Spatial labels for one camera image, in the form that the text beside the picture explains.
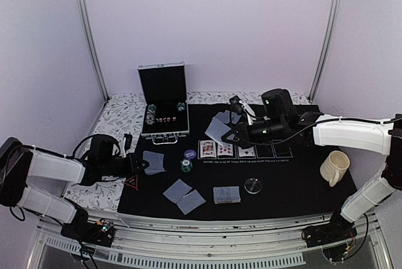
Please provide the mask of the green poker chip pile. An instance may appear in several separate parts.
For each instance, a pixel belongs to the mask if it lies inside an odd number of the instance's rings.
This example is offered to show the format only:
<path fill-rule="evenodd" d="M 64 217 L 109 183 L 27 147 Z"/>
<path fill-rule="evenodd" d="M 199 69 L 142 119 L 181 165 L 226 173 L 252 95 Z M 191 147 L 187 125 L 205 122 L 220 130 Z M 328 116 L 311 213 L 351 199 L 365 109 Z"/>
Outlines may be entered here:
<path fill-rule="evenodd" d="M 190 172 L 192 170 L 192 161 L 189 159 L 182 159 L 180 162 L 180 167 L 183 172 Z"/>

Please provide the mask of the short poker chip stack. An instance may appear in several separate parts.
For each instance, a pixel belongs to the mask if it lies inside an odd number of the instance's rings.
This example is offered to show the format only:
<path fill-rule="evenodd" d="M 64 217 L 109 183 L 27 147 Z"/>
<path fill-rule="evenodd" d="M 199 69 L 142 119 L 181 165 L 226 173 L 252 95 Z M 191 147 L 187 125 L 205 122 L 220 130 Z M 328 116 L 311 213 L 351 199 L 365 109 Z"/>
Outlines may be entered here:
<path fill-rule="evenodd" d="M 184 103 L 184 102 L 179 102 L 179 103 L 177 104 L 177 111 L 178 111 L 178 112 L 182 112 L 182 111 L 184 111 L 184 110 L 186 110 L 186 105 L 185 105 L 185 103 Z"/>

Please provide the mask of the blue patterned card deck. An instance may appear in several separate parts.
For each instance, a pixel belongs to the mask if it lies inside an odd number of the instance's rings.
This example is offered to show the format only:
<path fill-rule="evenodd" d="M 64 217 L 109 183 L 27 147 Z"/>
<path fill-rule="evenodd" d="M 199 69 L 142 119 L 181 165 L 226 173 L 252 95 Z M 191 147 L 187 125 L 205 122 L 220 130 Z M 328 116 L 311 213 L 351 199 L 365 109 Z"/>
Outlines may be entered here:
<path fill-rule="evenodd" d="M 143 160 L 149 163 L 149 166 L 144 170 L 146 175 L 156 175 L 158 173 L 166 172 L 163 166 L 164 154 L 144 151 Z"/>

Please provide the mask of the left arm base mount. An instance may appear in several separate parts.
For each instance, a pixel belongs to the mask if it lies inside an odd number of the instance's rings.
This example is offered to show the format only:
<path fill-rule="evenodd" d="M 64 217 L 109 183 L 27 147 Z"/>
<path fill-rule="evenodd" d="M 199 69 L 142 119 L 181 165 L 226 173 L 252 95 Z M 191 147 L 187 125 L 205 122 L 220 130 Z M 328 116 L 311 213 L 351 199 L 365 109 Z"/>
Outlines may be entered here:
<path fill-rule="evenodd" d="M 61 235 L 81 243 L 110 248 L 116 232 L 114 222 L 104 218 L 89 222 L 88 219 L 87 211 L 77 211 L 71 223 L 63 223 Z"/>

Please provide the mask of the clear dealer button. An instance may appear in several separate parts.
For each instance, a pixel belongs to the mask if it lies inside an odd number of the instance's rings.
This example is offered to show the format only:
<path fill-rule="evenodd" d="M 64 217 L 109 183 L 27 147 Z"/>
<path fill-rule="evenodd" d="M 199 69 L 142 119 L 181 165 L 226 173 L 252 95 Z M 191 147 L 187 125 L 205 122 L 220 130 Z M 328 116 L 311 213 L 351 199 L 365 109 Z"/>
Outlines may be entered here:
<path fill-rule="evenodd" d="M 244 183 L 244 188 L 248 194 L 258 194 L 262 189 L 262 183 L 258 178 L 249 178 Z"/>

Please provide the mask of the purple small blind button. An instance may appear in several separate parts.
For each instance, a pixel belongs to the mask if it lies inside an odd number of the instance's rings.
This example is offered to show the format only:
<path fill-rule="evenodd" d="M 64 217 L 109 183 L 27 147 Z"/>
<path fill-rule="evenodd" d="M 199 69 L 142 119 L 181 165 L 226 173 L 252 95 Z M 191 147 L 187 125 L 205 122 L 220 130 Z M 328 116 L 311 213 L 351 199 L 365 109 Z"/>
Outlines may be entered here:
<path fill-rule="evenodd" d="M 195 150 L 186 150 L 183 154 L 186 159 L 192 160 L 197 157 L 197 152 Z"/>

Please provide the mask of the red triangle all-in marker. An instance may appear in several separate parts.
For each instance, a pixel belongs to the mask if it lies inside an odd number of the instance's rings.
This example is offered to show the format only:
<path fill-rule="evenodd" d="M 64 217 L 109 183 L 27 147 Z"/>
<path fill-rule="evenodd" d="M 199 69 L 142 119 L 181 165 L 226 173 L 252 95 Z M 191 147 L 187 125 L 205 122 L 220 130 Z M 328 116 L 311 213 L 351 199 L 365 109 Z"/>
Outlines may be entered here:
<path fill-rule="evenodd" d="M 132 189 L 138 190 L 138 175 L 134 175 L 134 176 L 128 178 L 124 182 L 124 185 L 126 185 Z"/>

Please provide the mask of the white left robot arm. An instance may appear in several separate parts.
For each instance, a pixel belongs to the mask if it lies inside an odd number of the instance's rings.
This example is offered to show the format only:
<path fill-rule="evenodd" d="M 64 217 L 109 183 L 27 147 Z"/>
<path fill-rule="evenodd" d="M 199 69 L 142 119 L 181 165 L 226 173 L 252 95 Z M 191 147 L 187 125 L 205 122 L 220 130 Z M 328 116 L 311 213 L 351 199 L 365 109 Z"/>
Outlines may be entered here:
<path fill-rule="evenodd" d="M 130 178 L 148 168 L 149 163 L 128 152 L 131 136 L 120 143 L 107 134 L 93 134 L 79 144 L 89 142 L 89 149 L 77 156 L 26 145 L 15 137 L 1 144 L 1 205 L 19 207 L 41 216 L 69 224 L 80 240 L 89 239 L 94 231 L 83 217 L 85 211 L 74 202 L 48 191 L 51 184 L 77 184 L 90 187 L 106 177 Z"/>

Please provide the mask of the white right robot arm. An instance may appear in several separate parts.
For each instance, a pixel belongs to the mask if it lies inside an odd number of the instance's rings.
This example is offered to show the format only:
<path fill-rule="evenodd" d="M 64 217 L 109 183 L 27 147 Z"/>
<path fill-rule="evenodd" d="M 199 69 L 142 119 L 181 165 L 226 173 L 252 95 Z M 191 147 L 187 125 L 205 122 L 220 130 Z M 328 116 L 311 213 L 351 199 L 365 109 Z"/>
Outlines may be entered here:
<path fill-rule="evenodd" d="M 230 113 L 245 116 L 229 122 L 222 141 L 241 148 L 280 146 L 287 143 L 338 146 L 352 153 L 352 176 L 359 188 L 348 196 L 326 225 L 325 236 L 338 241 L 367 211 L 401 190 L 401 115 L 393 118 L 344 118 L 302 111 L 286 89 L 262 94 L 264 114 L 258 116 L 239 96 L 229 100 Z"/>

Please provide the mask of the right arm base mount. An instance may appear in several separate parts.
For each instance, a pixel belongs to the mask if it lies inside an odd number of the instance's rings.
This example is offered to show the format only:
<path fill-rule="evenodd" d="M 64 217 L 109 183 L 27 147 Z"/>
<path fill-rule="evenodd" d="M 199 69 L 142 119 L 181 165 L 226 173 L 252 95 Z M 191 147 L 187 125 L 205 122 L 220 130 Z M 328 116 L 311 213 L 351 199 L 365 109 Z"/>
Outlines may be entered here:
<path fill-rule="evenodd" d="M 351 239 L 356 235 L 354 223 L 344 219 L 340 213 L 333 213 L 328 223 L 308 226 L 301 232 L 308 248 Z"/>

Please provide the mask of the long poker chip stack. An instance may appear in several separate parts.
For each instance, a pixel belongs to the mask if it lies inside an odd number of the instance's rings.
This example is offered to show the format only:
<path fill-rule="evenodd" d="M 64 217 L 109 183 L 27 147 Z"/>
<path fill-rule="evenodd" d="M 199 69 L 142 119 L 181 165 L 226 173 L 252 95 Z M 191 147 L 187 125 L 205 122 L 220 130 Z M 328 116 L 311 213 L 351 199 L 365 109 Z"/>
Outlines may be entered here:
<path fill-rule="evenodd" d="M 148 105 L 146 108 L 145 122 L 147 125 L 153 125 L 155 123 L 156 106 L 154 104 Z"/>

